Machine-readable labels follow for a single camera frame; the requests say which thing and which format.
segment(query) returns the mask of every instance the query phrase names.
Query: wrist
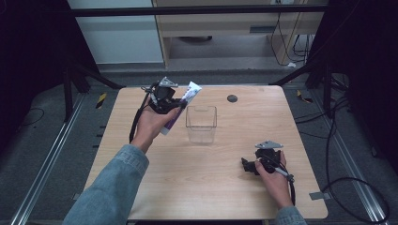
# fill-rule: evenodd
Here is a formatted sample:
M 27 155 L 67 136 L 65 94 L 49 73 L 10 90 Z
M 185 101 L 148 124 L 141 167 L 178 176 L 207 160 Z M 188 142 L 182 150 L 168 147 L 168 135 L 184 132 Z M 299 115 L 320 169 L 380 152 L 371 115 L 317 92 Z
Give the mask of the wrist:
M 139 148 L 141 151 L 144 153 L 147 152 L 149 146 L 153 143 L 152 140 L 149 140 L 148 138 L 142 138 L 140 136 L 134 137 L 134 139 L 131 141 L 131 145 L 136 146 Z
M 277 201 L 278 209 L 281 210 L 282 208 L 293 206 L 293 203 L 290 199 L 285 199 L 283 201 Z

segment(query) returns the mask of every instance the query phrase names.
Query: small round object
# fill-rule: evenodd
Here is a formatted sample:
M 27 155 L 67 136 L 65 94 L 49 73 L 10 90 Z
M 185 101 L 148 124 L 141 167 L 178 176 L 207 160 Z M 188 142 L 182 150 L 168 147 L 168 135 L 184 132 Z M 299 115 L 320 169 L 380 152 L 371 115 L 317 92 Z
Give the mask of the small round object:
M 235 96 L 235 95 L 229 95 L 226 99 L 229 102 L 237 102 L 237 96 Z

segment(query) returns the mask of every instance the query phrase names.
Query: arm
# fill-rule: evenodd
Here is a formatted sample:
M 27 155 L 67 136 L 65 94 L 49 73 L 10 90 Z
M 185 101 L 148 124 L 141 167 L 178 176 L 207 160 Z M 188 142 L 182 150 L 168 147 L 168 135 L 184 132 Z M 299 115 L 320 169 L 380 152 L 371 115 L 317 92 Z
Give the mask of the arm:
M 281 163 L 286 165 L 283 152 L 281 153 Z M 268 173 L 259 161 L 255 161 L 255 169 L 260 173 L 269 195 L 277 203 L 279 211 L 275 219 L 276 224 L 307 224 L 290 199 L 287 179 L 278 172 Z
M 157 114 L 146 107 L 137 132 L 83 192 L 63 224 L 125 224 L 149 161 L 145 155 L 177 109 Z

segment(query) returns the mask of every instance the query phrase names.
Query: black strap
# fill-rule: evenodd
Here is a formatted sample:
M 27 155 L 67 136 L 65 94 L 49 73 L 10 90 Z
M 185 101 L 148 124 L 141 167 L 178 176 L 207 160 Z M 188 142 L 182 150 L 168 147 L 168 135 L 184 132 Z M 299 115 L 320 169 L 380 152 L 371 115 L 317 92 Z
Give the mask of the black strap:
M 146 91 L 146 95 L 144 97 L 143 104 L 141 104 L 140 109 L 138 109 L 137 113 L 135 114 L 134 120 L 132 121 L 131 131 L 130 131 L 130 135 L 129 135 L 130 143 L 131 143 L 132 139 L 134 139 L 134 133 L 135 133 L 135 129 L 137 128 L 138 120 L 140 119 L 141 114 L 143 113 L 143 110 L 146 107 L 145 103 L 146 103 L 146 100 L 148 99 L 149 94 L 150 94 L 150 92 Z
M 290 186 L 290 198 L 292 199 L 293 205 L 296 205 L 296 191 L 295 191 L 295 186 L 293 185 L 293 181 L 289 180 L 289 186 Z
M 135 129 L 137 128 L 138 120 L 140 119 L 141 114 L 143 113 L 144 108 L 138 109 L 137 113 L 135 114 L 134 121 L 132 122 L 131 131 L 129 135 L 129 141 L 131 143 L 132 139 L 134 138 Z

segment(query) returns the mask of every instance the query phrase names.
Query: person's left hand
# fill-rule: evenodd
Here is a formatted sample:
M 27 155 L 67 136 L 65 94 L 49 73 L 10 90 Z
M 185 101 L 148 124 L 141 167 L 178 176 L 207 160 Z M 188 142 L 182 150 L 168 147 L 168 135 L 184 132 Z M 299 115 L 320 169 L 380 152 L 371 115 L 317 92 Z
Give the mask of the person's left hand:
M 161 128 L 173 119 L 180 108 L 172 109 L 167 114 L 157 114 L 149 106 L 145 107 L 137 124 L 137 131 L 131 144 L 140 148 L 144 153 L 148 150 L 153 140 L 161 132 Z

